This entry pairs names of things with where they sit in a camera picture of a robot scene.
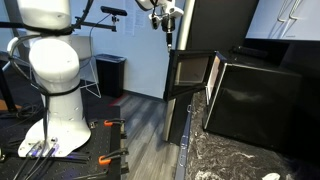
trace clamp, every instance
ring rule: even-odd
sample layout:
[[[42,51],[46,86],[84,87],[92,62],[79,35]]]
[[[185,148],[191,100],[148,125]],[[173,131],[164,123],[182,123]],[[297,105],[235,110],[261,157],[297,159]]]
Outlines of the clamp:
[[[103,125],[104,126],[107,126],[107,127],[110,127],[114,124],[119,124],[119,125],[122,125],[125,123],[125,120],[124,119],[120,119],[120,118],[113,118],[113,119],[107,119],[104,121]]]
[[[129,154],[128,148],[121,148],[119,150],[113,151],[108,155],[103,155],[99,157],[100,165],[108,165],[111,163],[112,159],[120,158]]]

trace door handle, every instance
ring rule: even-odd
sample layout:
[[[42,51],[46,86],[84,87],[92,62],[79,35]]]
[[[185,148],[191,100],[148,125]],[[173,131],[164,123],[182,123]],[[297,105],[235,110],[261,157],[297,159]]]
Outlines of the door handle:
[[[291,11],[290,11],[290,14],[289,14],[289,18],[290,18],[290,19],[293,19],[293,20],[297,20],[297,19],[298,19],[298,17],[294,17],[294,16],[293,16],[293,13],[294,13],[295,10],[297,10],[297,8],[298,8],[298,6],[299,6],[299,4],[300,4],[300,1],[301,1],[301,0],[296,0],[296,1],[294,2],[294,5],[292,6]]]
[[[280,12],[279,12],[278,17],[277,17],[277,20],[278,20],[279,22],[285,22],[285,21],[286,21],[285,19],[281,19],[280,17],[281,17],[281,15],[282,15],[282,13],[283,13],[284,7],[287,5],[287,2],[288,2],[288,0],[285,0],[285,1],[283,2],[283,4],[282,4],[282,7],[281,7]]]
[[[188,105],[187,111],[188,111],[188,112],[191,112],[191,105]]]
[[[179,165],[181,167],[187,167],[187,156],[182,154],[182,151],[185,151],[186,153],[188,153],[188,148],[181,146],[180,148],[180,157],[179,157]]]

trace cabinet handle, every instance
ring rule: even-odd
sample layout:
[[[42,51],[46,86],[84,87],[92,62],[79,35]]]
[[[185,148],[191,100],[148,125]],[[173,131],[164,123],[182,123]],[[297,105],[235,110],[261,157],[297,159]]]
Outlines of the cabinet handle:
[[[187,112],[191,112],[191,105],[188,105]]]
[[[280,17],[281,17],[281,15],[282,15],[282,13],[283,13],[284,7],[287,5],[287,2],[288,2],[288,0],[285,0],[285,1],[283,2],[283,4],[282,4],[282,7],[281,7],[281,9],[280,9],[280,12],[279,12],[278,18],[277,18],[277,20],[278,20],[279,22],[285,22],[285,21],[286,21],[285,19],[281,19]]]
[[[187,167],[187,165],[186,165],[187,156],[183,155],[182,151],[186,151],[187,152],[187,148],[186,147],[181,147],[181,149],[180,149],[179,165],[181,167],[185,167],[186,168]]]
[[[298,8],[298,6],[299,6],[299,4],[300,4],[300,1],[301,1],[301,0],[296,0],[296,1],[294,2],[294,5],[292,6],[292,9],[291,9],[290,14],[289,14],[289,18],[290,18],[290,19],[293,19],[293,20],[297,20],[297,19],[298,19],[298,17],[294,17],[294,16],[293,16],[293,13],[294,13],[294,11]]]
[[[183,135],[181,137],[181,146],[188,147],[189,144],[189,136]]]

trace black cable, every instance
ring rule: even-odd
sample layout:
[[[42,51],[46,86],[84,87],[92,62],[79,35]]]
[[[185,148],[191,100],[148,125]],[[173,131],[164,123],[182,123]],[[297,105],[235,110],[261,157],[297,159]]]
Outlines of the black cable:
[[[29,159],[30,159],[30,157],[28,157],[28,156],[24,159],[23,164],[20,166],[20,168],[19,168],[19,170],[17,171],[16,175],[14,176],[13,180],[16,180],[16,179],[20,176],[22,170],[23,170],[24,167],[27,165]]]
[[[151,1],[151,3],[153,4],[153,11],[152,11],[152,17],[155,16],[155,12],[156,12],[156,7],[158,4],[158,0],[156,0],[155,2]]]
[[[47,145],[47,136],[48,136],[48,109],[49,109],[49,96],[45,96],[45,106],[44,106],[44,114],[43,114],[43,133],[44,133],[44,142],[43,142],[43,147],[42,150],[36,160],[36,162],[32,165],[32,167],[29,169],[29,171],[27,172],[27,174],[25,175],[24,179],[27,179],[29,177],[29,175],[33,172],[35,166],[38,164],[40,158],[42,157],[45,149],[46,149],[46,145]]]
[[[73,29],[79,28],[81,26],[81,24],[84,22],[84,20],[86,19],[87,15],[89,14],[89,10],[91,8],[91,5],[93,4],[93,1],[94,0],[88,0],[87,1],[86,8],[83,10],[83,14],[82,14],[81,18],[76,21],[76,24],[71,26]]]
[[[47,155],[44,158],[44,160],[39,164],[39,166],[33,172],[30,173],[30,175],[26,178],[26,180],[30,179],[33,176],[33,174],[36,173],[39,170],[39,168],[46,162],[46,160],[49,157],[51,157],[51,155],[54,153],[54,151],[55,151],[54,147],[49,150],[49,152],[47,153]]]
[[[98,21],[94,26],[91,27],[90,32],[89,32],[89,37],[90,37],[90,42],[89,42],[89,44],[90,44],[90,55],[91,55],[91,56],[90,56],[89,61],[88,61],[86,64],[84,64],[83,66],[81,66],[80,69],[86,67],[86,66],[90,63],[90,61],[91,61],[91,59],[92,59],[93,53],[92,53],[91,33],[92,33],[93,28],[95,28],[99,23],[101,23],[102,21],[104,21],[104,20],[105,20],[107,17],[109,17],[110,15],[111,15],[111,14],[106,15],[104,18],[102,18],[102,19],[101,19],[100,21]]]
[[[20,75],[22,76],[24,79],[28,80],[33,86],[35,86],[41,94],[46,94],[48,91],[46,89],[44,89],[43,87],[41,87],[37,82],[33,81],[32,79],[29,78],[28,75],[26,75],[24,73],[23,70],[21,70],[21,68],[19,67],[19,65],[15,62],[15,58],[13,55],[14,50],[20,45],[22,44],[24,41],[26,40],[30,40],[33,38],[39,38],[41,37],[40,35],[30,35],[30,36],[23,36],[23,37],[19,37],[18,40],[12,45],[12,48],[10,49],[10,51],[8,52],[9,54],[9,61],[11,63],[11,66],[13,67],[13,69]]]
[[[18,118],[21,121],[16,124],[1,128],[0,131],[8,130],[10,128],[16,127],[17,125],[22,124],[22,123],[30,120],[35,115],[37,115],[41,110],[42,110],[42,106],[40,104],[38,104],[38,105],[31,104],[28,106],[22,106],[21,109],[18,109],[17,113],[9,114],[7,116],[1,116],[0,118],[2,118],[2,117]]]

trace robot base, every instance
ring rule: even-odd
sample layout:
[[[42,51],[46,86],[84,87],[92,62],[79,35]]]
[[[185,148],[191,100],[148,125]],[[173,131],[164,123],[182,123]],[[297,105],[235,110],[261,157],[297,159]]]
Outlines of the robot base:
[[[72,126],[61,126],[61,123],[49,122],[47,145],[42,156],[46,156],[49,150],[52,147],[55,147],[52,157],[65,157],[73,150],[86,143],[90,138],[91,131],[86,126],[84,119],[79,123],[82,123],[82,126],[80,125],[78,128],[71,128]],[[19,147],[19,156],[26,157],[27,153],[39,141],[42,143],[44,141],[42,119],[35,123],[27,132],[25,140]]]

